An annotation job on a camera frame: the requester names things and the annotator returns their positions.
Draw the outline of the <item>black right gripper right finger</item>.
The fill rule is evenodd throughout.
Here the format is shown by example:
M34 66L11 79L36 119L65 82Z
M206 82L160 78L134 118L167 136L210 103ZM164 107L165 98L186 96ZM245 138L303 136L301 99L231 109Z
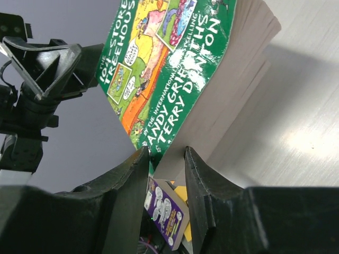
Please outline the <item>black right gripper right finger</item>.
M338 188L242 188L186 147L194 253L338 253Z

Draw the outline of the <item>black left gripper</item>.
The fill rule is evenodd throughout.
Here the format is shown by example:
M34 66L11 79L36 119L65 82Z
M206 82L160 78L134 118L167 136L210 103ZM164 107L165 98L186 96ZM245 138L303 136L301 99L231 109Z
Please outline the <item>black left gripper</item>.
M35 137L59 126L60 102L97 86L95 73L104 44L29 44L4 37L4 51L23 78L21 90L1 84L1 134Z

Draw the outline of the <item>green 104-Storey Treehouse book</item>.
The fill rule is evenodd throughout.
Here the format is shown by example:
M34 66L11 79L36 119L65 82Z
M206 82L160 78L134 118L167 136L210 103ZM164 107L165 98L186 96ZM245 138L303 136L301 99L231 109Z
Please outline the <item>green 104-Storey Treehouse book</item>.
M203 159L269 69L281 24L265 1L120 1L96 78L149 172L172 180Z

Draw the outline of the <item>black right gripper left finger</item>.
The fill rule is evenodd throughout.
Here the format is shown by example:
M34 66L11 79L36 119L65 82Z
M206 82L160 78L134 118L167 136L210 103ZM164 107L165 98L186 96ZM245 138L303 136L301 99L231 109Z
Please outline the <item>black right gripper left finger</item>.
M70 192L1 187L1 253L136 253L149 171L140 148Z

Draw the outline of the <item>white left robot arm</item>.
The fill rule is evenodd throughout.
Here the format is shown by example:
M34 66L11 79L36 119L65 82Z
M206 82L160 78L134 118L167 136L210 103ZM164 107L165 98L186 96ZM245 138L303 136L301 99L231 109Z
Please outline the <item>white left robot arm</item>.
M56 128L55 114L63 101L81 97L98 85L97 64L104 45L82 47L52 39L30 44L19 37L4 37L1 52L5 66L13 66L22 77L19 88L1 84L1 184L25 184L36 172L48 137L44 128Z

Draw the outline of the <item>yellow book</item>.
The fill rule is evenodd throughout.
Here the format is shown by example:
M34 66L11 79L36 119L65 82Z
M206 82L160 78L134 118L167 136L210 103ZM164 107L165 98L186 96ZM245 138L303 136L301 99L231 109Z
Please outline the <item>yellow book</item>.
M186 240L188 243L192 242L191 223L189 217L188 207L188 191L187 187L183 185L177 185L174 180L169 181L169 185L173 190L172 198L175 201L177 209L177 231L182 240Z

